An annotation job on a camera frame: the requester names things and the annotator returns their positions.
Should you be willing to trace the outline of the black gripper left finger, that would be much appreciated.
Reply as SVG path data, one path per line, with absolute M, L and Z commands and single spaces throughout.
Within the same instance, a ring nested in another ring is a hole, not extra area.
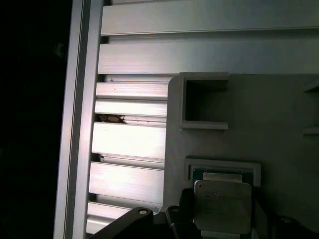
M 185 188 L 177 206 L 169 206 L 156 215 L 147 208 L 133 208 L 89 238 L 198 239 L 199 229 L 193 222 L 194 205 L 193 189 Z

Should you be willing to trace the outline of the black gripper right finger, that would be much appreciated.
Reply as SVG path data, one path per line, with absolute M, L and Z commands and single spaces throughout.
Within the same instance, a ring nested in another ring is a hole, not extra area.
M 297 220 L 277 215 L 261 191 L 252 193 L 252 223 L 260 239 L 317 239 L 315 233 Z

